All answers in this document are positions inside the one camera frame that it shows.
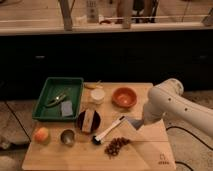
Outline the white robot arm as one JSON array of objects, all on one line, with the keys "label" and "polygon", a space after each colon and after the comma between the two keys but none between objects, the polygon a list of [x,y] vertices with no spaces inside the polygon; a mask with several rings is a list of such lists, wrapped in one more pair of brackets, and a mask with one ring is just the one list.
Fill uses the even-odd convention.
[{"label": "white robot arm", "polygon": [[172,113],[213,138],[213,109],[183,98],[183,92],[183,84],[174,78],[150,88],[143,106],[144,124],[153,124],[161,120],[164,113]]}]

